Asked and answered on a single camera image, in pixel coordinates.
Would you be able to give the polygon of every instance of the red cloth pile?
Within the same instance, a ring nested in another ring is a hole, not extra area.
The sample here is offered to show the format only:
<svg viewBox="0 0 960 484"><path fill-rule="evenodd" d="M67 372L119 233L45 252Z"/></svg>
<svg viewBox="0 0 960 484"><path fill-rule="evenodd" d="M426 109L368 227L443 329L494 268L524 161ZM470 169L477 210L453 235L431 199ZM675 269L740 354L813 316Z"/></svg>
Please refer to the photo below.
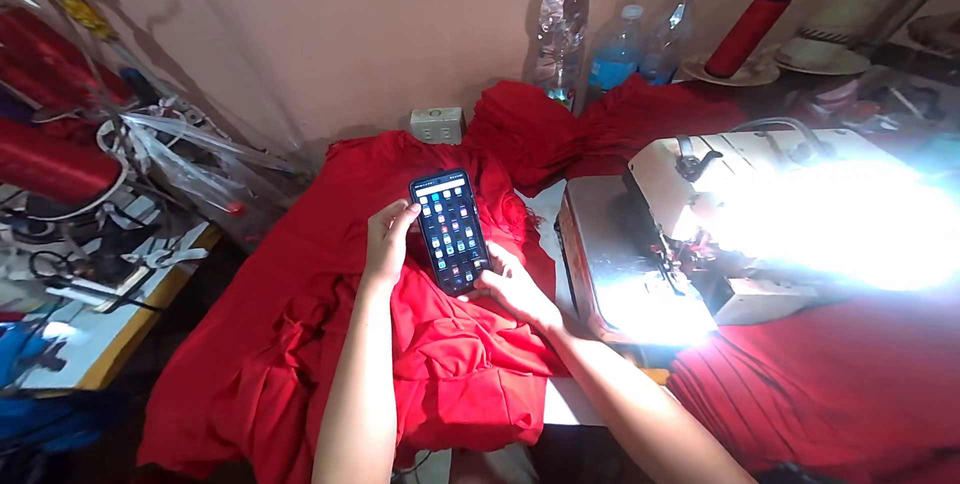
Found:
<svg viewBox="0 0 960 484"><path fill-rule="evenodd" d="M725 326L668 388L748 471L793 461L850 483L960 482L960 310L852 301Z"/></svg>
<svg viewBox="0 0 960 484"><path fill-rule="evenodd" d="M485 90L474 111L463 144L494 152L527 197L559 179L619 175L656 139L717 134L747 120L711 85L649 86L636 73L579 118L540 88L513 81Z"/></svg>
<svg viewBox="0 0 960 484"><path fill-rule="evenodd" d="M164 368L139 463L205 478L243 456L260 484L309 482L364 267L366 220L407 197L414 178L456 167L473 183L484 237L520 256L553 295L553 261L494 156L400 131L337 143ZM420 234L408 251L390 297L399 461L421 449L534 443L546 377L566 373L559 358L492 300L443 294Z"/></svg>

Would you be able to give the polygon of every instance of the smartphone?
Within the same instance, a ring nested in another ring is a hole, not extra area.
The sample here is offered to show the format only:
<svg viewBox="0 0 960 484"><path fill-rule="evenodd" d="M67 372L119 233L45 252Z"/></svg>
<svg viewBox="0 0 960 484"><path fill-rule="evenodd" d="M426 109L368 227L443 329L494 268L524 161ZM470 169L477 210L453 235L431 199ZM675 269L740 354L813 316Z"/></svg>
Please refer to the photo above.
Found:
<svg viewBox="0 0 960 484"><path fill-rule="evenodd" d="M467 172L454 169L416 178L410 182L410 199L420 203L417 221L439 289L451 297L473 291L490 260Z"/></svg>

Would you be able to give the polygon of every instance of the wall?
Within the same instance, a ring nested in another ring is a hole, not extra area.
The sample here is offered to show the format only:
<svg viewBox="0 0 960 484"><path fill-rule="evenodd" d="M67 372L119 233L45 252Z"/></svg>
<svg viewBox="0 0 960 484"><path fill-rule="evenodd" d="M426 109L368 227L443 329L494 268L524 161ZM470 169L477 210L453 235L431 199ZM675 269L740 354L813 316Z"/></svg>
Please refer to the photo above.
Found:
<svg viewBox="0 0 960 484"><path fill-rule="evenodd" d="M163 78L245 134L289 122L318 148L398 128L410 110L473 107L519 78L539 0L91 0ZM590 0L589 34L624 4ZM768 41L822 0L794 0ZM750 0L698 0L695 50L715 47ZM257 137L251 136L254 143Z"/></svg>
<svg viewBox="0 0 960 484"><path fill-rule="evenodd" d="M899 30L890 38L890 41L893 43L898 43L900 45L905 45L914 49L923 49L924 47L914 43L910 39L910 35L907 33L907 25L910 24L914 19L919 19L921 17L926 17L928 15L940 15L942 13L953 13L960 12L960 1L958 0L927 0L924 5L922 5L916 13L907 21Z"/></svg>

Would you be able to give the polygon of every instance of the power socket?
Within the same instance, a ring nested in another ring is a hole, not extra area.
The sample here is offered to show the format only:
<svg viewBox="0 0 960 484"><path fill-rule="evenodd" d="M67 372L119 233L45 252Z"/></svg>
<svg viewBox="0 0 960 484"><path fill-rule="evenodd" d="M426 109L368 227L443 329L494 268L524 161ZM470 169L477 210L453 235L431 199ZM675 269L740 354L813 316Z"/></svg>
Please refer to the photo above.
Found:
<svg viewBox="0 0 960 484"><path fill-rule="evenodd" d="M467 131L460 107L434 107L410 112L410 132L424 143L457 145Z"/></svg>

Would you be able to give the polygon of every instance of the water bottle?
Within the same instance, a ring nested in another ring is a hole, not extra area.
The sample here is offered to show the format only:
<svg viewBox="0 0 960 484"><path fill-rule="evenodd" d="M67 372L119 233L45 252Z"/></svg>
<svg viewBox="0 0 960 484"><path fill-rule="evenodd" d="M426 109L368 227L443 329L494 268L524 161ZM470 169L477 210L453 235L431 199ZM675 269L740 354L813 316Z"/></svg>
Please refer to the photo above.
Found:
<svg viewBox="0 0 960 484"><path fill-rule="evenodd" d="M640 74L650 85L670 85L684 57L684 46L693 34L693 0L676 0L669 14L654 26L640 64Z"/></svg>
<svg viewBox="0 0 960 484"><path fill-rule="evenodd" d="M599 98L622 85L640 67L647 41L641 26L642 15L642 5L625 5L619 17L613 17L600 28L590 65L589 98Z"/></svg>
<svg viewBox="0 0 960 484"><path fill-rule="evenodd" d="M533 80L573 110L590 0L543 0L537 22Z"/></svg>

